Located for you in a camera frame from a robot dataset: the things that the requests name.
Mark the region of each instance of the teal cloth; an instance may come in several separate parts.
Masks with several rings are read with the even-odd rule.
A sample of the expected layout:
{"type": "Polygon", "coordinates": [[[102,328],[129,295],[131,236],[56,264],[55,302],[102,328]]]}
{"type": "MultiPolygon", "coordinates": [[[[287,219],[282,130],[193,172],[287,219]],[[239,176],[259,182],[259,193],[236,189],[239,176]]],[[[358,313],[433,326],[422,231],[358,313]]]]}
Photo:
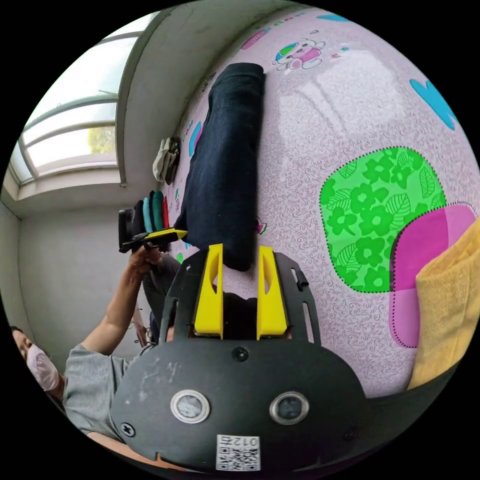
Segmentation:
{"type": "Polygon", "coordinates": [[[164,194],[161,191],[156,191],[153,194],[153,220],[155,223],[155,230],[163,230],[164,229],[164,216],[163,216],[163,208],[162,203],[164,201],[164,194]]]}
{"type": "Polygon", "coordinates": [[[143,223],[145,224],[145,231],[151,234],[154,229],[152,228],[152,221],[150,220],[150,200],[146,196],[143,199],[143,223]]]}

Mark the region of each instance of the green flower pattern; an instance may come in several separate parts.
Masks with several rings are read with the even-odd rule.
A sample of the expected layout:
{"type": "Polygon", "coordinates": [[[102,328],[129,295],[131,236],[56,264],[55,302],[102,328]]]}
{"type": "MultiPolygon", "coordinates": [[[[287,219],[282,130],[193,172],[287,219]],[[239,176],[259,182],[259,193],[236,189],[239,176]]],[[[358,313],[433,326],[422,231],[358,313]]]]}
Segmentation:
{"type": "Polygon", "coordinates": [[[370,153],[337,170],[319,196],[335,271],[357,292],[391,289],[390,260],[399,232],[421,215],[445,207],[432,167],[402,147],[370,153]]]}

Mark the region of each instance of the window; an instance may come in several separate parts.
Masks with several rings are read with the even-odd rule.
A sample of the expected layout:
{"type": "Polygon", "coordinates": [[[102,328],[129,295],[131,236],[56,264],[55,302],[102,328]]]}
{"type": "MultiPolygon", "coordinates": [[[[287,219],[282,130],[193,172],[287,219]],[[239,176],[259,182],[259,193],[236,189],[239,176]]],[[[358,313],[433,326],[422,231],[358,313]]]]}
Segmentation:
{"type": "Polygon", "coordinates": [[[10,171],[19,185],[69,170],[117,166],[120,81],[133,46],[157,13],[106,36],[50,87],[10,157],[10,171]]]}

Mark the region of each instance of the tree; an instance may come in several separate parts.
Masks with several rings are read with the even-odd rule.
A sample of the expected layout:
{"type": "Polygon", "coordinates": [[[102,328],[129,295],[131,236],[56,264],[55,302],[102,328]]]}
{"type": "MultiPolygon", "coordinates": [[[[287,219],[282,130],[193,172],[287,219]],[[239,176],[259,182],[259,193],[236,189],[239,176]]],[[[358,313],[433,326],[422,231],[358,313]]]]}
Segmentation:
{"type": "Polygon", "coordinates": [[[88,146],[92,154],[115,151],[115,127],[103,126],[88,129],[88,146]]]}

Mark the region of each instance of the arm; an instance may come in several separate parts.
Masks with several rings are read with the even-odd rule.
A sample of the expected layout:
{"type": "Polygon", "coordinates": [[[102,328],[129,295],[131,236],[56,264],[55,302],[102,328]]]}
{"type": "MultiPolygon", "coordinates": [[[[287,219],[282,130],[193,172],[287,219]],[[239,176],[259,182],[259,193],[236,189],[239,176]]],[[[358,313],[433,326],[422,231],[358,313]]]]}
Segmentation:
{"type": "Polygon", "coordinates": [[[81,343],[85,349],[104,355],[113,353],[134,315],[143,276],[150,271],[151,265],[158,265],[161,261],[157,249],[145,250],[143,246],[130,255],[105,317],[81,343]]]}
{"type": "Polygon", "coordinates": [[[138,453],[134,452],[128,445],[125,445],[125,443],[114,440],[113,438],[102,435],[101,433],[97,433],[96,431],[88,433],[87,437],[94,440],[103,447],[106,447],[109,450],[116,452],[117,454],[123,455],[124,457],[136,460],[137,462],[143,462],[144,464],[154,465],[155,467],[162,467],[164,469],[185,471],[185,469],[181,466],[173,465],[172,463],[167,463],[166,461],[163,461],[159,455],[157,455],[156,460],[149,460],[148,458],[145,458],[144,456],[141,456],[138,453]]]}

